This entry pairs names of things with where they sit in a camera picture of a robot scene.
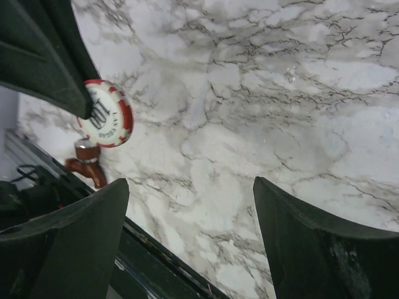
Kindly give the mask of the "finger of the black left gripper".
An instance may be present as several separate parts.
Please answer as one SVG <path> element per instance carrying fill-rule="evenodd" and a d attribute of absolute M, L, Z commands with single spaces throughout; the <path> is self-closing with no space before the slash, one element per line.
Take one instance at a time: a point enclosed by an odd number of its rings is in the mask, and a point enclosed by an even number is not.
<path fill-rule="evenodd" d="M 70 0 L 1 1 L 1 86 L 89 118 L 84 82 L 99 78 Z"/>

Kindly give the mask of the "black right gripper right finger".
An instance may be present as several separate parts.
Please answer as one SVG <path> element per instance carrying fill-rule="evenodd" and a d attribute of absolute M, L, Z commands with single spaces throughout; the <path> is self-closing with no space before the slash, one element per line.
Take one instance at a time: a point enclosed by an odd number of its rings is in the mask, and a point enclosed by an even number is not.
<path fill-rule="evenodd" d="M 348 221 L 265 178 L 253 186 L 277 298 L 398 298 L 398 233 Z"/>

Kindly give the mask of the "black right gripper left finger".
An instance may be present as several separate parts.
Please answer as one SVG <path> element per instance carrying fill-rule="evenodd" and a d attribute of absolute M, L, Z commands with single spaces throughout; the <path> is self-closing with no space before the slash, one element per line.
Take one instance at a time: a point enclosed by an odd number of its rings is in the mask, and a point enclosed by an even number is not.
<path fill-rule="evenodd" d="M 1 231 L 1 298 L 105 298 L 128 197 L 127 181 L 117 179 Z"/>

